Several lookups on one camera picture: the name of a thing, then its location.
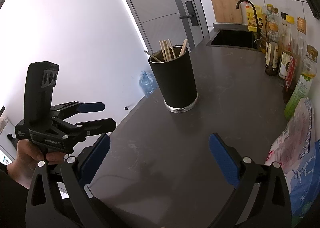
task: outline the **silver metal base ring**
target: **silver metal base ring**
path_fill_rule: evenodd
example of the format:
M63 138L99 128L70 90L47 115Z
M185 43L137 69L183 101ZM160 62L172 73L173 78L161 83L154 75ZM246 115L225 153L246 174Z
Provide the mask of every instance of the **silver metal base ring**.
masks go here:
M190 105L188 105L186 107L183 107L183 108L171 107L171 106L167 105L167 103L165 101L164 101L164 105L167 108L167 110L170 111L170 112L181 113L181 112L185 112L185 111L191 110L193 107L195 107L195 105L196 105L196 103L198 101L198 98L199 98L199 94L197 94L197 98L192 102L192 104L190 104Z

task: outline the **door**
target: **door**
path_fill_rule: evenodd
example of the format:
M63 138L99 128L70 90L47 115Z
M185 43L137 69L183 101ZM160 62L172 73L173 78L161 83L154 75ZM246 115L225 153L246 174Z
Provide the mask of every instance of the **door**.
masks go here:
M192 50L208 34L202 6L198 7L200 0L127 0L127 3L147 48L153 53L160 50L159 40L170 39L173 45L182 45L188 38Z

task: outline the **black sleeve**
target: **black sleeve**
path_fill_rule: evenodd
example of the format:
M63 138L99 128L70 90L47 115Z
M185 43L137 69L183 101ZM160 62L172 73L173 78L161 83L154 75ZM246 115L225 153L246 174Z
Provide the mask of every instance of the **black sleeve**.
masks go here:
M28 189L8 176L0 163L0 227L25 228Z

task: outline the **kitchen sink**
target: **kitchen sink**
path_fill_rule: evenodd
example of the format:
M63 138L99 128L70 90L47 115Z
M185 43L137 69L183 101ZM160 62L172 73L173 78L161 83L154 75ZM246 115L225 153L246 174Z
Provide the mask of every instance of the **kitchen sink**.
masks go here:
M257 50L255 39L254 32L251 31L221 29L207 46L231 46Z

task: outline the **gray countertop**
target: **gray countertop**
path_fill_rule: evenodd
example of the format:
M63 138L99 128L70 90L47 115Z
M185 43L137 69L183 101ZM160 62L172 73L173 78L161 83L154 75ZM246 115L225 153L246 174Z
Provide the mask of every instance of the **gray countertop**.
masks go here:
M209 135L219 133L263 164L285 128L282 89L265 74L263 54L206 46L209 40L190 54L196 107L171 113L159 89L143 99L111 134L90 185L133 228L206 228L233 191L209 151Z

